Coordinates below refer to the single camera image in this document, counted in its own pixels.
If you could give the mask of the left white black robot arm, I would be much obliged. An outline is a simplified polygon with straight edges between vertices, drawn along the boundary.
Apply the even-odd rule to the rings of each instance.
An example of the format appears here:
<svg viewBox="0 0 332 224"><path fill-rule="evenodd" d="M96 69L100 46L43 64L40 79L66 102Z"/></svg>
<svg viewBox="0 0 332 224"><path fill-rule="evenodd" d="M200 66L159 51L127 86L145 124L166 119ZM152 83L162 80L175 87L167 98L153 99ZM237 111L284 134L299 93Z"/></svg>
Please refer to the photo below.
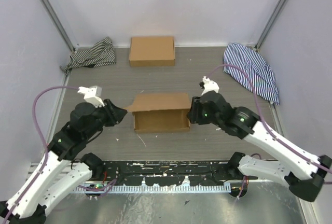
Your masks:
<svg viewBox="0 0 332 224"><path fill-rule="evenodd" d="M57 176L96 138L104 127L119 124L127 110L109 99L95 107L83 102L76 105L70 120L53 136L47 152L22 188L9 200L1 202L1 217L6 223L44 223L52 210L76 187L104 176L103 161L92 153L83 156L72 171L55 182Z"/></svg>

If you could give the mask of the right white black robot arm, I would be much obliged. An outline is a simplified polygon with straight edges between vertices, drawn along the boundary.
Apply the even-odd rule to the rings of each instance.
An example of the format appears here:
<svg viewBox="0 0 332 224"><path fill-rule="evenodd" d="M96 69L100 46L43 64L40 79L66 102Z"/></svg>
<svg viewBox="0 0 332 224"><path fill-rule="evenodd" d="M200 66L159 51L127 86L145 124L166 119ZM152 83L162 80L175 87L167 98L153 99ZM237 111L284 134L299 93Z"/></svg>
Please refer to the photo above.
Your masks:
<svg viewBox="0 0 332 224"><path fill-rule="evenodd" d="M287 187L304 201L316 200L331 167L329 156L316 156L301 149L263 122L256 113L246 107L232 107L215 91L194 96L187 118L192 124L213 124L275 158L266 161L235 152L228 161L231 178L255 176L267 179Z"/></svg>

